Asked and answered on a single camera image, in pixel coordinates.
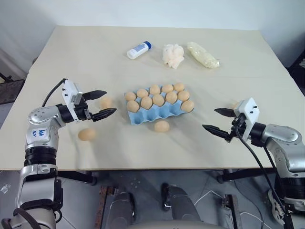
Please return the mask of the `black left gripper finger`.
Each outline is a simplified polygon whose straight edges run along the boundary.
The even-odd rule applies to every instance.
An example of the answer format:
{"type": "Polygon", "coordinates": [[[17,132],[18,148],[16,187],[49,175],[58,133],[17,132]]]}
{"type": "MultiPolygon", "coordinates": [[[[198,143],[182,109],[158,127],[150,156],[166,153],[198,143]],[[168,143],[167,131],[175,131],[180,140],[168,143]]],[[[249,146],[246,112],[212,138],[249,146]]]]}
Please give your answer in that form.
{"type": "Polygon", "coordinates": [[[91,120],[93,122],[100,121],[100,120],[105,119],[108,116],[112,115],[114,112],[116,112],[116,110],[117,110],[117,108],[106,108],[106,109],[100,110],[98,113],[91,115],[91,120]]]}
{"type": "Polygon", "coordinates": [[[106,91],[102,91],[102,90],[95,90],[95,91],[91,91],[91,92],[87,92],[83,94],[83,98],[85,101],[88,100],[96,100],[102,96],[104,96],[105,94],[107,94],[106,91]]]}

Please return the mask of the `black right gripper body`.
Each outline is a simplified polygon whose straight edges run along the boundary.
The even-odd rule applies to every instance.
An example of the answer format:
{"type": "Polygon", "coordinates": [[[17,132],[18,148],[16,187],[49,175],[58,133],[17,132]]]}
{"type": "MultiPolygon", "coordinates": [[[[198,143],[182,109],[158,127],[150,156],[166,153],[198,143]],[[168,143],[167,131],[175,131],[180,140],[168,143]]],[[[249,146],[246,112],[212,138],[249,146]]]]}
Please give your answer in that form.
{"type": "Polygon", "coordinates": [[[227,137],[226,142],[230,143],[234,137],[238,138],[241,142],[243,141],[241,129],[243,129],[243,126],[245,125],[245,120],[246,116],[244,114],[240,114],[232,121],[231,132],[227,137]]]}

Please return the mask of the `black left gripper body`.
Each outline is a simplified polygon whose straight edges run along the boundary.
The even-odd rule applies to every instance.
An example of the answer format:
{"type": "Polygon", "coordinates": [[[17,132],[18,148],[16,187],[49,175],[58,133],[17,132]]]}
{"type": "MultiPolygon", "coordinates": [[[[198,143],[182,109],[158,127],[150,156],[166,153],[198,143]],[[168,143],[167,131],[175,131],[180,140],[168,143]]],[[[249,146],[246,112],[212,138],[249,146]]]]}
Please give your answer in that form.
{"type": "Polygon", "coordinates": [[[79,104],[75,105],[74,111],[78,117],[79,120],[90,120],[92,119],[92,113],[90,113],[89,109],[88,109],[88,105],[86,103],[87,100],[91,100],[92,97],[90,94],[84,94],[81,97],[81,100],[79,102],[79,104]]]}

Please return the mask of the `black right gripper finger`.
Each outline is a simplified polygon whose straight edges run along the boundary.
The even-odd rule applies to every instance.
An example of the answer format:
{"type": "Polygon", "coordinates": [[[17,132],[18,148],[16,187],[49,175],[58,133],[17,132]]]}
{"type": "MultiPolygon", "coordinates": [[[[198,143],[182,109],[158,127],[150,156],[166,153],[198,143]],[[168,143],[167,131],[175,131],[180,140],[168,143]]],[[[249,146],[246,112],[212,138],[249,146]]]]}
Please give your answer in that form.
{"type": "Polygon", "coordinates": [[[202,125],[202,127],[208,131],[209,133],[211,133],[212,135],[218,136],[222,139],[224,139],[225,141],[231,141],[232,140],[232,136],[226,132],[221,130],[220,128],[213,126],[213,125],[202,125]]]}
{"type": "Polygon", "coordinates": [[[216,108],[214,109],[215,112],[226,116],[226,117],[236,117],[236,114],[234,112],[233,109],[229,109],[229,108],[216,108]]]}

